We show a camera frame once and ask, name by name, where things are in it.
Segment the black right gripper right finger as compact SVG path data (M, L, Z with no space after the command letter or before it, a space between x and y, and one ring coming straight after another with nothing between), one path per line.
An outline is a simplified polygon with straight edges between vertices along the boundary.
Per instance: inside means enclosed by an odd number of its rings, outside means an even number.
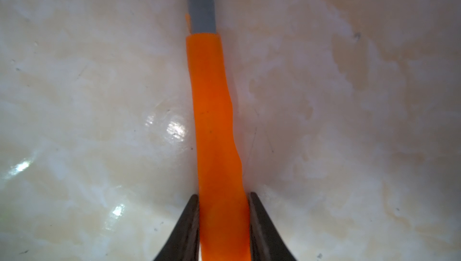
M251 259L253 261L296 261L271 221L259 196L251 192L247 197L250 209Z

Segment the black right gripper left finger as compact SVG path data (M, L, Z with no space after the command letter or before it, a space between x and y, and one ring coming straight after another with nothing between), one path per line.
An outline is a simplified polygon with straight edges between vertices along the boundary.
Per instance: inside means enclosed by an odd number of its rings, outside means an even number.
M153 261L199 260L199 197L193 194Z

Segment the orange handle sickle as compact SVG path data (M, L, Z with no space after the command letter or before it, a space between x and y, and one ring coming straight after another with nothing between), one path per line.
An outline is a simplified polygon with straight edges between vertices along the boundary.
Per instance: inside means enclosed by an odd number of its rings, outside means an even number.
M187 62L198 159L199 228L205 261L248 261L249 205L233 133L233 108L215 0L187 0Z

